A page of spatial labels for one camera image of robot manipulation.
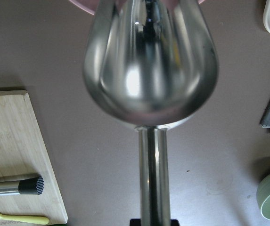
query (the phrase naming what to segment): metal rod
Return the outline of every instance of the metal rod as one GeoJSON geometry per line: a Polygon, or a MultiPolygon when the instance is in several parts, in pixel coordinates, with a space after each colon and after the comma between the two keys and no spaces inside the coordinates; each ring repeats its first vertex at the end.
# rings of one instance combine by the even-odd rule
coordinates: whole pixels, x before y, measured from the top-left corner
{"type": "Polygon", "coordinates": [[[170,226],[166,129],[140,127],[141,226],[170,226]]]}
{"type": "Polygon", "coordinates": [[[19,181],[0,182],[0,195],[19,194],[19,181]]]}

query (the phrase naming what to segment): table surface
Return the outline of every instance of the table surface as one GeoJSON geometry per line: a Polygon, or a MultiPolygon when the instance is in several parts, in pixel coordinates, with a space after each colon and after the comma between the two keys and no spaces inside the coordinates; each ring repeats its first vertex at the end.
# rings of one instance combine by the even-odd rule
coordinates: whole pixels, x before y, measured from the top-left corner
{"type": "MultiPolygon", "coordinates": [[[[259,126],[270,99],[264,0],[207,0],[220,61],[217,87],[168,132],[172,218],[181,226],[270,226],[256,203],[270,173],[259,126]]],[[[0,90],[26,89],[71,226],[139,218],[138,135],[103,113],[82,80],[93,16],[68,0],[0,0],[0,90]]]]}

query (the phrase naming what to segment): bamboo cutting board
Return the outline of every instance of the bamboo cutting board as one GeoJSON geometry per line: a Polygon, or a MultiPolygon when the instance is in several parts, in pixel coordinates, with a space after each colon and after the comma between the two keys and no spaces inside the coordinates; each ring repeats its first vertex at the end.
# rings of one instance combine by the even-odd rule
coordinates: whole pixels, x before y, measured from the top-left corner
{"type": "MultiPolygon", "coordinates": [[[[34,111],[24,90],[0,92],[0,181],[41,175],[41,195],[0,196],[0,213],[37,215],[48,225],[65,224],[67,214],[34,111]]],[[[34,224],[0,220],[0,225],[34,224]]]]}

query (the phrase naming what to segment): stainless steel scoop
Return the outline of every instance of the stainless steel scoop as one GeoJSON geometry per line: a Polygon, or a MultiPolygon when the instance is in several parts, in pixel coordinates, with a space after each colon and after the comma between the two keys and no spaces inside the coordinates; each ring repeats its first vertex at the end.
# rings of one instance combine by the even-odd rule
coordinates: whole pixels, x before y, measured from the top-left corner
{"type": "Polygon", "coordinates": [[[196,0],[101,0],[84,61],[87,89],[139,131],[141,225],[170,225],[166,130],[211,95],[213,41],[196,0]]]}

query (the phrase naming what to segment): yellow utensil handle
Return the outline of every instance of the yellow utensil handle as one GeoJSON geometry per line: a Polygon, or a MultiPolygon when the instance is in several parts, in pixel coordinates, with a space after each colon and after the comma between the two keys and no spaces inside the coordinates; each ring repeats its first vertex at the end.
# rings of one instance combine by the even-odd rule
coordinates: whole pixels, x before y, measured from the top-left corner
{"type": "Polygon", "coordinates": [[[13,220],[20,221],[38,225],[46,225],[49,223],[49,219],[47,217],[36,217],[36,216],[10,216],[10,215],[2,215],[3,220],[13,220]]]}

